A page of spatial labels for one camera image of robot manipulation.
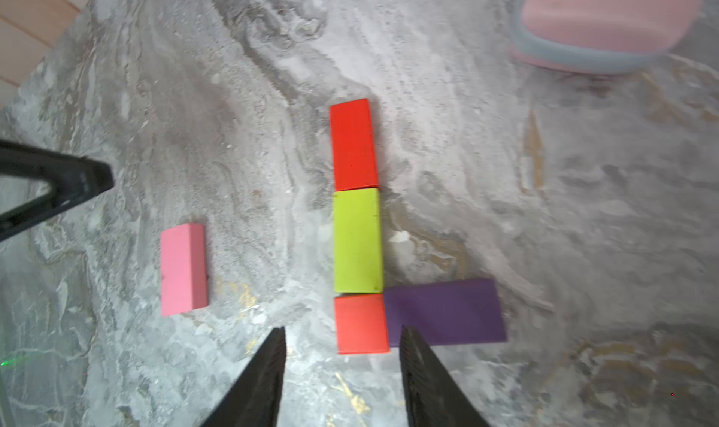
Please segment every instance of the gray marble surface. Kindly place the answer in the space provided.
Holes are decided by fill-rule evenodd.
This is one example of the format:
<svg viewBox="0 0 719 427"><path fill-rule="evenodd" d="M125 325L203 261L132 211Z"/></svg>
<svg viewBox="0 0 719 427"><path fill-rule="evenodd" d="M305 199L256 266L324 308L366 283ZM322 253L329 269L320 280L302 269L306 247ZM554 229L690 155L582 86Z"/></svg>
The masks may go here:
<svg viewBox="0 0 719 427"><path fill-rule="evenodd" d="M388 284L500 286L508 343L436 348L492 425L719 425L719 0L616 78L513 62L511 1L92 0L0 116L116 176L0 243L18 425L196 426L275 325L280 426L405 425L396 351L336 355L328 106L364 97ZM187 221L211 304L161 318Z"/></svg>

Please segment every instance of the orange block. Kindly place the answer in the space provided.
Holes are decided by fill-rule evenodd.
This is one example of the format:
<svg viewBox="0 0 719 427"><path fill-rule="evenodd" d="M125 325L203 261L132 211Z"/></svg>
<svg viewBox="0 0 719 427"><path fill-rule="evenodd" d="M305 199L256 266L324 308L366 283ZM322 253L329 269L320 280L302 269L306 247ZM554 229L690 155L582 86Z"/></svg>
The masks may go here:
<svg viewBox="0 0 719 427"><path fill-rule="evenodd" d="M385 301L381 294L335 297L334 319L340 355L390 351Z"/></svg>
<svg viewBox="0 0 719 427"><path fill-rule="evenodd" d="M358 99L329 108L336 191L379 188L370 101Z"/></svg>

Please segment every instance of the wooden floor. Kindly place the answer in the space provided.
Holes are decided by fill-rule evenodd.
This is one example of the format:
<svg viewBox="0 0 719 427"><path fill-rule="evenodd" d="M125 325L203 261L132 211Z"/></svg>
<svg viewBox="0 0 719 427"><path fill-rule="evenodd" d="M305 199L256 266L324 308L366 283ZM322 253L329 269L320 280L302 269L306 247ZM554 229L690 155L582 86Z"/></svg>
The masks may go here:
<svg viewBox="0 0 719 427"><path fill-rule="evenodd" d="M0 107L89 0L0 0Z"/></svg>

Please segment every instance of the toy block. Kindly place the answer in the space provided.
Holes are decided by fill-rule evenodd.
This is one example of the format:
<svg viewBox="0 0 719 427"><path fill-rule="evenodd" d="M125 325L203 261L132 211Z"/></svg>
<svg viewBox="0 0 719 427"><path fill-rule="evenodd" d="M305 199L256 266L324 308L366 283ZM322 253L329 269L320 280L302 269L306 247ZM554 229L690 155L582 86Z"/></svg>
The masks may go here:
<svg viewBox="0 0 719 427"><path fill-rule="evenodd" d="M400 344L403 325L416 327L430 346L507 341L492 279L387 288L384 298L392 347Z"/></svg>
<svg viewBox="0 0 719 427"><path fill-rule="evenodd" d="M390 351L381 294L335 297L334 318L339 354L383 354Z"/></svg>
<svg viewBox="0 0 719 427"><path fill-rule="evenodd" d="M182 224L162 233L160 272L163 316L207 306L204 225Z"/></svg>
<svg viewBox="0 0 719 427"><path fill-rule="evenodd" d="M382 293L379 190L338 191L332 205L334 290L337 293Z"/></svg>
<svg viewBox="0 0 719 427"><path fill-rule="evenodd" d="M329 108L336 191L379 187L370 101L358 99Z"/></svg>

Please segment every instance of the pink plastic container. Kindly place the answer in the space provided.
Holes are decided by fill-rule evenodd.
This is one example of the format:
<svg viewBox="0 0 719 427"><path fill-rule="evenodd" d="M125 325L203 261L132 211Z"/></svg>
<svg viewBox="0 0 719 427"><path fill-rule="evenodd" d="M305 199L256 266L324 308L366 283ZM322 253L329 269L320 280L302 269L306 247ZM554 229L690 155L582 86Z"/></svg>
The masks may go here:
<svg viewBox="0 0 719 427"><path fill-rule="evenodd" d="M513 41L522 60L612 69L676 45L702 0L518 0ZM586 57L572 58L571 55Z"/></svg>

